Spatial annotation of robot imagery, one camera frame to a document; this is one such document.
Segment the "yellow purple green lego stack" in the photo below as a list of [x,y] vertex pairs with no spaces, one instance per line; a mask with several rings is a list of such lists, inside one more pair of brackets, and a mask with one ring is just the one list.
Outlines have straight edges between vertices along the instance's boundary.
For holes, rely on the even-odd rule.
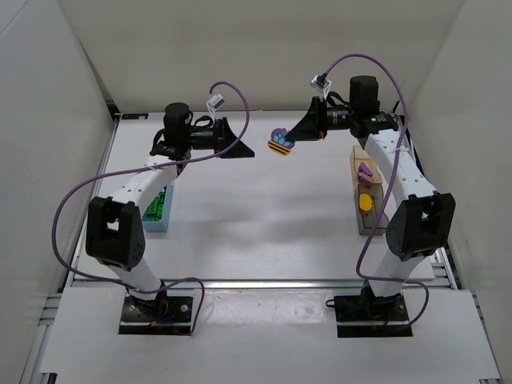
[[276,128],[272,130],[270,139],[267,142],[268,148],[281,156],[288,156],[291,154],[292,149],[295,146],[295,142],[287,140],[287,134],[288,131],[285,128]]

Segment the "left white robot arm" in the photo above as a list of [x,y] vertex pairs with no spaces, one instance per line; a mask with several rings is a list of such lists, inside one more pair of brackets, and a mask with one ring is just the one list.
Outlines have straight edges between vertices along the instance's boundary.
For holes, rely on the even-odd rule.
[[226,118],[196,126],[193,116],[187,104],[169,104],[142,171],[110,196],[95,197],[89,204],[86,253],[112,270],[131,296],[146,302],[157,300],[163,285],[143,259],[142,216],[157,194],[184,171],[192,150],[210,150],[219,158],[255,156]]

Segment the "purple lego plate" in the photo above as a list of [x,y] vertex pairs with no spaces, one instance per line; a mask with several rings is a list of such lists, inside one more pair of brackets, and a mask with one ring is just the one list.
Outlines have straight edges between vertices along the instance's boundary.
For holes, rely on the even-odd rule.
[[368,174],[369,176],[373,174],[371,168],[369,168],[368,165],[365,164],[364,162],[361,162],[359,164],[358,172]]

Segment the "yellow round lego brick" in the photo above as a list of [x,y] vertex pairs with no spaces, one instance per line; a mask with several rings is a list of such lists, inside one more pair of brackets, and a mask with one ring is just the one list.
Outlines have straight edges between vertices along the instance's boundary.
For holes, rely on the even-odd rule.
[[373,199],[369,194],[360,194],[358,208],[362,214],[368,214],[373,208]]

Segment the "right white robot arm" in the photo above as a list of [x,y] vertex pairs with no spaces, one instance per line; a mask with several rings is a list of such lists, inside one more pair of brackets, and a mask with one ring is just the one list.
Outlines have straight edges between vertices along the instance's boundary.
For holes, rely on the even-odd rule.
[[438,192],[417,167],[403,144],[404,125],[380,109],[376,77],[353,77],[347,106],[328,106],[324,98],[314,96],[286,138],[317,141],[332,130],[348,130],[358,140],[377,163],[396,203],[385,232],[388,250],[375,276],[367,279],[376,298],[393,297],[417,264],[446,246],[454,197]]

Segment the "purple lego piece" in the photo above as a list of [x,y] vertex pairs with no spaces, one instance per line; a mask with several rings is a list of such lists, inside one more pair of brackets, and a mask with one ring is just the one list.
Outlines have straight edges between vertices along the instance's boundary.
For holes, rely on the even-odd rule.
[[360,183],[373,183],[373,173],[370,171],[369,173],[365,172],[364,170],[358,172],[358,181]]

